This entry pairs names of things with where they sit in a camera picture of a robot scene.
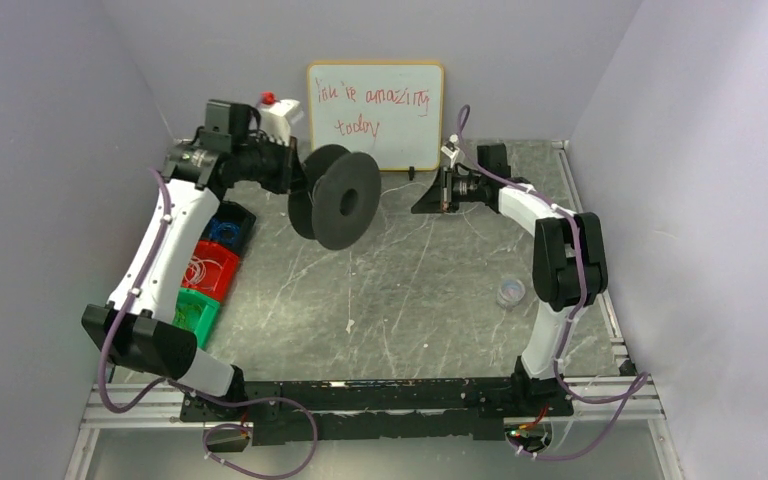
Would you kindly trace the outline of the black bin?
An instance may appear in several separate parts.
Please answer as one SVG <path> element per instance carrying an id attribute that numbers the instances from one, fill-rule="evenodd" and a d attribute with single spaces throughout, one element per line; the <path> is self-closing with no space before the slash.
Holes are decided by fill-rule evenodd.
<path id="1" fill-rule="evenodd" d="M 204 228 L 201 239 L 243 257 L 255 231 L 257 216 L 242 205 L 223 201 Z"/>

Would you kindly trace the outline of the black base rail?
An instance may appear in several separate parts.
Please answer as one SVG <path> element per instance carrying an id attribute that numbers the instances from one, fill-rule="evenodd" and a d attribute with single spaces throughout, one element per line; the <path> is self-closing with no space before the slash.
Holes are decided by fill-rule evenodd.
<path id="1" fill-rule="evenodd" d="M 574 409 L 553 380 L 508 377 L 250 381 L 252 406 L 231 410 L 187 394 L 185 423 L 244 421 L 256 446 L 289 442 L 467 436 L 502 440 L 518 422 L 569 417 Z"/>

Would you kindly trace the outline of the green bin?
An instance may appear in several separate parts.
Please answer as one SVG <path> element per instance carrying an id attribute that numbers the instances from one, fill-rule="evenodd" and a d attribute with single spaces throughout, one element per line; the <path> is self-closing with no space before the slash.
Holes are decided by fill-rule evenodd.
<path id="1" fill-rule="evenodd" d="M 192 332 L 196 336 L 198 347 L 205 349 L 220 309 L 221 304 L 215 299 L 197 290 L 180 288 L 173 324 Z"/>

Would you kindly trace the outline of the red bin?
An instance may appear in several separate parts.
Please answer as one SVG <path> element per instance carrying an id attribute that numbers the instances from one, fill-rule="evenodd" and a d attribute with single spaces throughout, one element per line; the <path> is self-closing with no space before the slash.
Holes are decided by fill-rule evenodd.
<path id="1" fill-rule="evenodd" d="M 199 240 L 185 270 L 181 287 L 197 290 L 219 303 L 226 300 L 240 257 L 217 243 Z"/>

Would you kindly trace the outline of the yellow-framed whiteboard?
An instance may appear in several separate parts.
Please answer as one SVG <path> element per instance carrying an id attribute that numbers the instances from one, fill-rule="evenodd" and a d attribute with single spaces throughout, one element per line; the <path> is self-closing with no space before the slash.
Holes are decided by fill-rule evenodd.
<path id="1" fill-rule="evenodd" d="M 307 69 L 313 148 L 371 155 L 381 171 L 434 171 L 443 137 L 445 70 L 431 61 L 322 61 Z"/>

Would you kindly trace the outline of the clear round container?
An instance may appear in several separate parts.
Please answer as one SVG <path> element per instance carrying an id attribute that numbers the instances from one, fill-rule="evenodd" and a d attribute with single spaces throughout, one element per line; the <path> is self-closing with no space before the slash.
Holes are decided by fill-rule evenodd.
<path id="1" fill-rule="evenodd" d="M 505 309 L 516 308 L 525 297 L 525 285 L 517 278 L 504 278 L 498 286 L 496 304 Z"/>

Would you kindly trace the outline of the black cable spool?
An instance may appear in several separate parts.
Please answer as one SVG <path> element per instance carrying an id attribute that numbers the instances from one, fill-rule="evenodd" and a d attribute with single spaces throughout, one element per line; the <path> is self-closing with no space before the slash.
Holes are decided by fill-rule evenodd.
<path id="1" fill-rule="evenodd" d="M 287 201 L 298 235 L 339 251 L 356 243 L 374 219 L 382 192 L 373 157 L 338 144 L 315 149 L 302 163 L 303 187 Z"/>

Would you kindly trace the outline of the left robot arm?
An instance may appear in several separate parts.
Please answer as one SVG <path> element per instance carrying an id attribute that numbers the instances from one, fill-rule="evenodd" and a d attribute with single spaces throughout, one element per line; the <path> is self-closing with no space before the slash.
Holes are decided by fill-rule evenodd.
<path id="1" fill-rule="evenodd" d="M 158 188 L 152 217 L 125 275 L 101 305 L 86 307 L 81 324 L 100 351 L 97 383 L 109 365 L 236 401 L 239 368 L 199 346 L 174 325 L 178 292 L 194 250 L 228 189 L 257 182 L 275 194 L 300 182 L 293 126 L 303 107 L 294 99 L 255 105 L 211 100 L 192 138 L 167 151 L 152 173 Z"/>

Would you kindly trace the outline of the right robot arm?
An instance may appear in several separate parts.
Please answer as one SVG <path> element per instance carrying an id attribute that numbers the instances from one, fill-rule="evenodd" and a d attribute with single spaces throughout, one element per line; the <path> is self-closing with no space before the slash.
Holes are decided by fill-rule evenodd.
<path id="1" fill-rule="evenodd" d="M 440 150 L 445 161 L 412 213 L 453 214 L 463 203 L 482 203 L 532 236 L 532 286 L 540 304 L 519 363 L 530 380 L 560 379 L 580 316 L 607 287 L 598 216 L 566 209 L 512 176 L 502 143 L 481 145 L 469 156 L 452 135 Z"/>

